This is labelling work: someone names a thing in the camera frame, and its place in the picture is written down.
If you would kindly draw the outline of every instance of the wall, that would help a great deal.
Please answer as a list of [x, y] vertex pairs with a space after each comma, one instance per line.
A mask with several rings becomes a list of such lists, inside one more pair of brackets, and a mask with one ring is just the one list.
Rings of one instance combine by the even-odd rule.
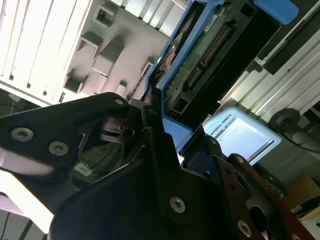
[[[93, 17], [98, 5], [103, 4], [103, 0], [95, 0], [90, 8], [87, 20], [81, 34], [91, 31], [103, 38], [102, 50], [110, 40], [117, 39], [124, 44], [124, 49], [108, 76], [102, 92], [113, 92], [120, 81], [127, 83], [125, 97], [138, 83], [141, 71], [148, 62], [148, 58], [156, 60], [168, 38], [153, 27], [139, 20], [121, 7], [117, 7], [117, 13], [113, 24], [109, 28], [104, 28], [93, 21]], [[92, 70], [93, 49], [84, 47], [73, 55], [69, 70], [75, 69], [74, 75], [77, 78], [88, 79], [82, 90], [83, 94], [92, 95], [98, 80], [99, 73]]]

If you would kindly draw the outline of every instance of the circuit board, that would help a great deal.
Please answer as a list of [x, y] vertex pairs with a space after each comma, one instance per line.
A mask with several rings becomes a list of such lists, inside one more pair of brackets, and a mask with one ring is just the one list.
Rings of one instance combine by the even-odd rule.
[[232, 28], [226, 22], [226, 18], [231, 8], [230, 5], [221, 6], [210, 18], [188, 56], [165, 89], [166, 110], [174, 104], [181, 91], [192, 91], [203, 71], [201, 66], [205, 67], [208, 64], [228, 36]]

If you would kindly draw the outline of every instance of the blue plastic frame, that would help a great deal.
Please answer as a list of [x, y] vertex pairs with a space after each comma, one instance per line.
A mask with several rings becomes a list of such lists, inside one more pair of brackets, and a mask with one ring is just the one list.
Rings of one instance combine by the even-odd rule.
[[212, 116], [208, 121], [206, 121], [202, 126], [206, 134], [211, 134], [212, 131], [219, 126], [220, 128], [223, 128], [225, 125], [227, 125], [233, 117], [237, 117], [256, 130], [258, 130], [260, 133], [266, 135], [270, 139], [273, 140], [273, 143], [268, 146], [265, 150], [263, 150], [259, 155], [257, 155], [255, 158], [253, 158], [250, 161], [251, 165], [254, 165], [256, 162], [258, 162], [261, 158], [263, 158], [267, 153], [269, 153], [272, 149], [274, 149], [278, 144], [281, 143], [282, 138], [273, 132], [271, 129], [269, 129], [267, 126], [263, 125], [258, 120], [254, 119], [253, 117], [249, 116], [247, 113], [241, 111], [239, 108], [235, 106], [228, 107], [224, 109], [223, 111], [219, 112], [217, 115]]
[[[181, 24], [183, 23], [188, 11], [190, 10], [192, 4], [195, 0], [191, 0], [189, 5], [187, 6], [184, 14], [182, 15], [179, 23], [177, 24], [176, 28], [174, 29], [171, 37], [168, 39], [166, 45], [164, 46], [163, 50], [161, 51], [157, 62], [153, 65], [152, 69], [148, 72], [147, 81], [145, 85], [145, 92], [148, 90], [150, 86], [150, 76], [158, 67], [160, 60], [164, 57], [166, 51], [168, 50], [172, 40], [176, 36]], [[193, 131], [179, 123], [176, 120], [166, 116], [165, 114], [165, 89], [169, 85], [170, 81], [173, 79], [173, 76], [176, 74], [177, 70], [185, 60], [186, 56], [188, 55], [189, 51], [191, 50], [192, 46], [196, 42], [197, 38], [204, 30], [205, 26], [208, 24], [211, 16], [215, 12], [215, 9], [218, 5], [222, 5], [225, 0], [198, 0], [197, 2], [206, 2], [206, 6], [201, 13], [199, 19], [197, 20], [195, 26], [193, 27], [191, 33], [189, 34], [188, 38], [186, 39], [185, 43], [183, 44], [182, 48], [180, 49], [179, 53], [175, 57], [171, 67], [169, 68], [168, 72], [164, 75], [163, 79], [158, 83], [157, 87], [161, 90], [161, 100], [162, 100], [162, 122], [164, 126], [164, 130], [172, 135], [174, 145], [179, 152], [182, 147], [188, 142], [191, 138]], [[299, 9], [289, 0], [253, 0], [253, 3], [264, 10], [267, 14], [274, 17], [282, 24], [288, 24], [291, 22], [299, 12]]]

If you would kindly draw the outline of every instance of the white louvered panel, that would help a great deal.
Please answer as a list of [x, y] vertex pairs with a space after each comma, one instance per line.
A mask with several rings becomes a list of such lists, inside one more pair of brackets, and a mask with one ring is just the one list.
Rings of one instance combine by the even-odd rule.
[[81, 31], [89, 13], [92, 0], [77, 0], [72, 16], [65, 31], [61, 46], [55, 58], [55, 63], [47, 80], [47, 97], [58, 103], [64, 79], [67, 74], [72, 56], [75, 52]]
[[14, 81], [20, 86], [27, 86], [29, 81], [51, 3], [52, 0], [30, 0], [12, 70]]
[[309, 71], [311, 71], [319, 58], [320, 45], [316, 44], [315, 48], [311, 47], [312, 51], [308, 50], [306, 56], [289, 60], [283, 67], [275, 74], [269, 74], [265, 78], [265, 82], [276, 82], [276, 85], [270, 90], [270, 92], [261, 100], [256, 107], [252, 109], [253, 112], [263, 115], [263, 112], [269, 108], [272, 104], [275, 104], [288, 89], [300, 81]]
[[125, 6], [125, 10], [138, 18], [146, 2], [147, 0], [129, 0]]
[[143, 16], [142, 21], [149, 24], [153, 16], [155, 15], [158, 7], [160, 6], [161, 2], [162, 0], [153, 0], [148, 10], [146, 11], [145, 15]]
[[36, 95], [45, 90], [47, 75], [53, 71], [75, 3], [76, 0], [54, 0], [52, 3], [29, 78], [30, 89]]
[[8, 48], [4, 70], [3, 70], [3, 76], [5, 78], [10, 78], [11, 71], [13, 69], [19, 37], [21, 34], [25, 13], [27, 10], [27, 3], [28, 3], [28, 0], [19, 0], [18, 9], [16, 11], [15, 20], [14, 20], [14, 26], [11, 34], [10, 45]]
[[166, 13], [166, 10], [169, 7], [169, 5], [171, 5], [171, 3], [172, 2], [170, 0], [162, 0], [162, 2], [160, 3], [158, 9], [156, 10], [156, 12], [155, 12], [150, 24], [149, 24], [151, 27], [153, 27], [153, 28], [158, 27], [159, 22], [163, 18], [163, 15]]
[[178, 5], [174, 5], [171, 11], [169, 12], [168, 16], [165, 18], [163, 24], [161, 25], [159, 32], [170, 37], [184, 12], [184, 9], [182, 9]]
[[0, 30], [0, 75], [3, 75], [7, 59], [10, 39], [15, 23], [18, 0], [7, 0], [2, 9], [2, 23]]
[[268, 122], [283, 108], [305, 113], [320, 101], [320, 30], [274, 75], [245, 72], [221, 103], [238, 102]]

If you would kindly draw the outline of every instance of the monitor screen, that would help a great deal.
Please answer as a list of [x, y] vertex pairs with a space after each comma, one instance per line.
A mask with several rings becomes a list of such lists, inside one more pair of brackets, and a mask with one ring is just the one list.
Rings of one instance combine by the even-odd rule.
[[275, 132], [237, 107], [212, 116], [203, 129], [219, 142], [224, 155], [239, 154], [251, 165], [281, 142]]
[[224, 155], [237, 153], [248, 162], [274, 142], [236, 116], [222, 129], [213, 131], [210, 135], [219, 142]]

